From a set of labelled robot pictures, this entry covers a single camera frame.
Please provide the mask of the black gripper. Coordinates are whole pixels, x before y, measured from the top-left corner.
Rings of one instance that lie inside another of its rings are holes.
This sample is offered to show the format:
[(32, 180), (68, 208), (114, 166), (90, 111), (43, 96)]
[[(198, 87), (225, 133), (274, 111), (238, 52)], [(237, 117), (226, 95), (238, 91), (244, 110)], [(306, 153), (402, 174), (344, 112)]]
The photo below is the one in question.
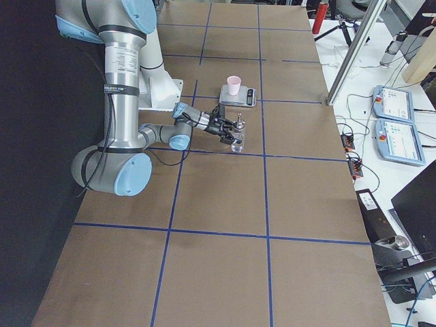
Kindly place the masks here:
[(233, 144), (234, 136), (228, 133), (228, 128), (234, 127), (235, 122), (223, 118), (222, 116), (216, 116), (211, 114), (204, 131), (212, 135), (219, 136), (221, 143)]

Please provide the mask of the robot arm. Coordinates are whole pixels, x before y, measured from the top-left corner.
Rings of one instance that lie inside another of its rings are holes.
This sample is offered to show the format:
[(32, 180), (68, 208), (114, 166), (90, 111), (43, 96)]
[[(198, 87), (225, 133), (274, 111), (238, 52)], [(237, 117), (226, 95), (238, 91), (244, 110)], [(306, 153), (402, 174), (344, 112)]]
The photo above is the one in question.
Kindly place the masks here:
[(105, 47), (104, 138), (75, 156), (80, 186), (135, 196), (152, 175), (150, 145), (184, 151), (194, 128), (235, 141), (223, 106), (203, 112), (180, 101), (183, 83), (164, 67), (152, 1), (58, 1), (56, 19), (62, 36)]

